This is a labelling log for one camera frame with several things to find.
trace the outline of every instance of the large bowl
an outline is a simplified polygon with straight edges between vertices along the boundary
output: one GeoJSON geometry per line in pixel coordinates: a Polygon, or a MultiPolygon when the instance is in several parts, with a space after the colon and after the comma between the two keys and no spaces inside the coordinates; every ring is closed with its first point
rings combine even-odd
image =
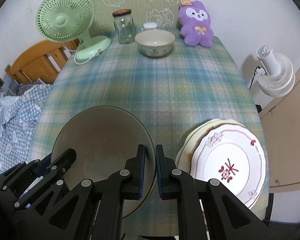
{"type": "Polygon", "coordinates": [[[136,156],[139,144],[146,146],[143,194],[139,201],[124,201],[122,215],[126,217],[145,201],[156,178],[154,144],[146,128],[132,114],[111,106],[97,106],[77,114],[59,133],[51,161],[69,148],[76,151],[76,161],[64,174],[71,190],[83,179],[100,181],[124,169],[126,160],[136,156]]]}
{"type": "Polygon", "coordinates": [[[148,30],[135,36],[138,48],[150,57],[167,54],[172,49],[175,39],[173,33],[163,30],[148,30]]]}

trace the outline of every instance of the tablecloth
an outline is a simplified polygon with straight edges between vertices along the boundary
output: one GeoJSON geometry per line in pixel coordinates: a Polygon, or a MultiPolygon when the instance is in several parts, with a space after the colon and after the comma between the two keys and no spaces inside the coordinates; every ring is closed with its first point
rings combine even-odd
{"type": "MultiPolygon", "coordinates": [[[[35,127],[29,160],[48,155],[62,127],[77,113],[93,106],[117,106],[143,122],[154,144],[175,159],[186,136],[213,118],[234,119],[260,140],[265,154],[261,122],[240,70],[223,46],[213,38],[212,48],[184,45],[177,29],[172,51],[166,57],[149,58],[135,42],[112,44],[99,57],[76,65],[71,57],[54,82],[35,127]]],[[[266,182],[253,212],[268,203],[266,182]]],[[[122,233],[145,236],[178,234],[175,200],[162,201],[158,191],[123,219],[122,233]]]]}

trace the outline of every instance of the white lid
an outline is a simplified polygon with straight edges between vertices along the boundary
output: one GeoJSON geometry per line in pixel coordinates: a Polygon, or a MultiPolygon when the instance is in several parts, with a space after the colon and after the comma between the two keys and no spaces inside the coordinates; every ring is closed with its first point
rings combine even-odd
{"type": "Polygon", "coordinates": [[[143,29],[144,30],[151,30],[151,29],[155,29],[158,27],[157,23],[144,23],[143,24],[143,29]]]}

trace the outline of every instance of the stuffed animal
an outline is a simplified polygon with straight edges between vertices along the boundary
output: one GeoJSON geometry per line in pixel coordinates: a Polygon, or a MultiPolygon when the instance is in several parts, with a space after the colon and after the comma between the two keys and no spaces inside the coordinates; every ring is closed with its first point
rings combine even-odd
{"type": "Polygon", "coordinates": [[[192,5],[180,5],[178,20],[182,24],[180,33],[188,46],[212,46],[213,31],[210,28],[210,15],[200,1],[192,5]]]}

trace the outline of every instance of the green fan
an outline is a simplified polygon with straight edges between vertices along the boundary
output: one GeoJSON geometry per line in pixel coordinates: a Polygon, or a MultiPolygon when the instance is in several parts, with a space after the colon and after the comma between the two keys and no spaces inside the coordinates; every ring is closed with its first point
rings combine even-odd
{"type": "Polygon", "coordinates": [[[54,42],[72,41],[79,37],[81,43],[76,51],[79,60],[90,60],[100,55],[111,43],[106,36],[91,38],[89,28],[95,16],[93,0],[44,0],[37,16],[38,31],[54,42]]]}

